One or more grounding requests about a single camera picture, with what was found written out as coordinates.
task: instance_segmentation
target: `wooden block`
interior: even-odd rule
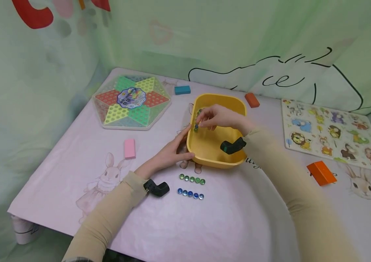
[[[318,182],[318,185],[321,187],[337,182],[335,176],[322,161],[312,163],[308,165],[307,168],[309,172],[311,172],[311,176],[315,178],[315,180]]]
[[[260,103],[258,102],[258,99],[254,96],[253,93],[247,93],[245,95],[246,101],[248,101],[248,104],[251,108],[259,107]]]
[[[176,86],[174,88],[175,94],[176,95],[183,95],[183,94],[190,94],[191,89],[190,86]]]
[[[136,143],[134,139],[124,140],[124,158],[136,158]]]

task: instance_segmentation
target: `hexagonal game board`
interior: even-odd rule
[[[148,130],[171,104],[157,77],[119,75],[101,86],[92,97],[104,128]]]

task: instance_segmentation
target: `beige sleeve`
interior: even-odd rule
[[[251,131],[244,150],[283,198],[295,224],[302,262],[357,262],[354,248],[322,190],[263,129]]]
[[[63,261],[84,257],[101,262],[108,243],[114,239],[131,209],[146,196],[143,187],[146,181],[130,171],[83,221]]]

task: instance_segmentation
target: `wooden puzzle board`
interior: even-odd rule
[[[366,116],[282,99],[285,146],[371,170],[371,124]]]

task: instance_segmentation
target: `blue block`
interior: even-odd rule
[[[190,94],[190,93],[191,93],[190,86],[176,86],[175,87],[176,95],[183,95],[183,94]]]

